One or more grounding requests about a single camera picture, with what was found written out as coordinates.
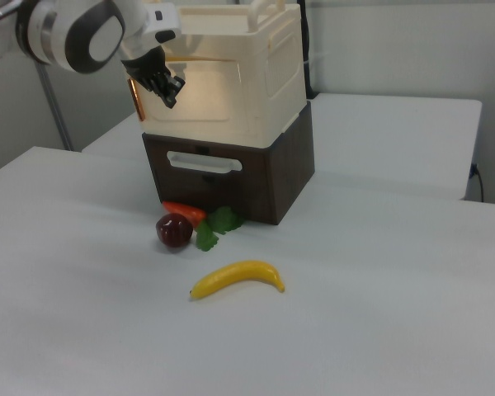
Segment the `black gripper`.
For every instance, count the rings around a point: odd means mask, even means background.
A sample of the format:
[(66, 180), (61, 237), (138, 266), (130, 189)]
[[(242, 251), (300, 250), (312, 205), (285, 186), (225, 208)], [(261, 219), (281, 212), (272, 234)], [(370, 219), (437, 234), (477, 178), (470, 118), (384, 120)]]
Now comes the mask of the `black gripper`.
[(125, 71), (146, 90), (151, 90), (167, 108), (173, 108), (176, 96), (185, 85), (185, 80), (172, 76), (165, 64), (165, 53), (161, 46), (149, 50), (137, 59), (122, 60)]

